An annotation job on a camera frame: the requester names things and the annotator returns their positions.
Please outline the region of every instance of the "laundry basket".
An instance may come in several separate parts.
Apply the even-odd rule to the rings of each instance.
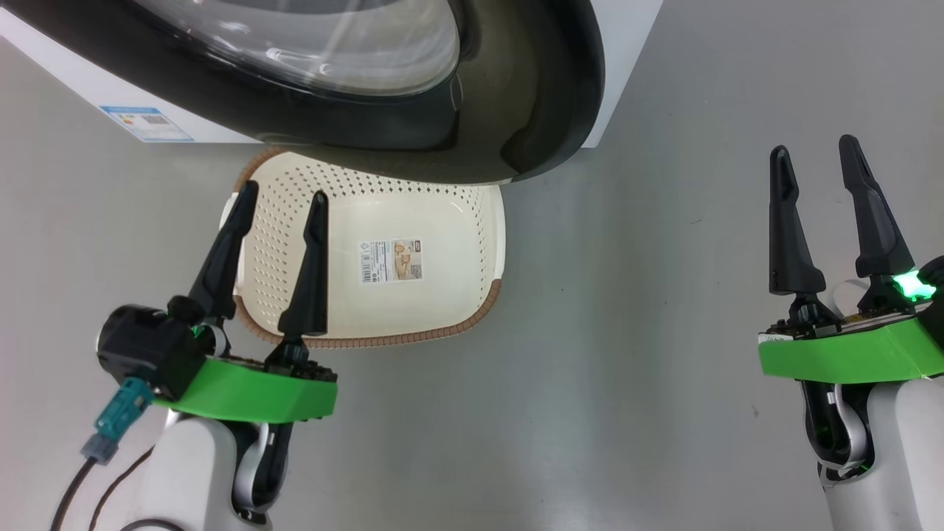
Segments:
[[[269,148],[234,188],[259,183],[234,289],[237,316],[278,343],[305,251],[312,196],[329,199],[328,333],[312,348],[360,348],[464,332],[492,308],[505,260],[497,186],[387,179]],[[223,212],[226,219],[236,192]]]

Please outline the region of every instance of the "glowing green led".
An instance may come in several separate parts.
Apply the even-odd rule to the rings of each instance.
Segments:
[[[914,302],[930,299],[936,291],[933,286],[921,283],[921,281],[918,280],[917,271],[899,275],[893,280],[898,285],[899,291],[902,292],[902,295],[913,300]]]

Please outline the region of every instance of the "washing machine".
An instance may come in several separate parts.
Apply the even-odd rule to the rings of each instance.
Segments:
[[[79,61],[248,142],[383,177],[479,184],[540,175],[594,145],[660,5],[7,0],[3,7],[16,24],[80,58],[59,69],[91,83],[87,91],[96,90],[95,77],[77,74]],[[11,24],[8,39],[29,54]],[[112,117],[126,109],[99,107]],[[122,119],[132,124],[132,115]],[[142,124],[158,130],[166,125],[158,120]]]

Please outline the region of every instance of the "black cable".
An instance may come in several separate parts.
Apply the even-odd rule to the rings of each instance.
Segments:
[[[94,531],[95,526],[98,524],[98,517],[102,514],[102,509],[105,508],[105,503],[109,500],[111,494],[116,488],[118,488],[119,485],[121,485],[121,482],[125,481],[129,475],[137,470],[137,468],[140,467],[141,464],[151,456],[152,452],[154,452],[153,446],[149,448],[147,452],[141,454],[141,457],[138,457],[137,461],[131,463],[131,466],[128,467],[127,470],[123,471],[121,475],[115,478],[115,480],[111,482],[111,485],[105,489],[105,494],[102,494],[102,497],[98,500],[98,505],[95,506],[95,511],[92,513],[92,521],[89,522],[89,531]]]
[[[49,526],[50,531],[60,531],[62,529],[62,523],[65,521],[65,513],[69,510],[72,499],[76,497],[76,492],[78,492],[78,488],[82,485],[82,482],[85,481],[85,476],[89,475],[89,471],[92,470],[92,467],[94,467],[97,462],[98,461],[94,459],[86,459],[82,468],[78,469],[76,477],[72,478],[72,483],[69,484],[69,487],[65,490],[65,494],[62,494],[62,499],[59,500],[59,507],[56,509],[56,516],[53,517],[53,524]]]
[[[168,531],[184,531],[183,527],[180,527],[176,523],[170,523],[157,518],[148,518],[146,520],[138,520],[137,522],[129,523],[125,527],[122,527],[121,531],[133,531],[134,529],[141,529],[142,527],[159,527],[161,529],[167,529]]]

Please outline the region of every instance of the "gray floor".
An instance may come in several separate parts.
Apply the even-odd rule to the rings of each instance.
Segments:
[[[788,304],[767,294],[767,154],[791,148],[831,281],[857,255],[845,132],[916,259],[940,254],[942,21],[928,0],[667,0],[600,148],[505,188],[490,316],[318,355],[341,396],[297,429],[276,529],[828,529],[799,391],[757,363],[754,334]],[[97,328],[187,289],[257,148],[140,144],[8,44],[0,65],[0,493],[4,527],[26,530],[111,393]],[[94,472],[70,529],[159,430],[152,411]]]

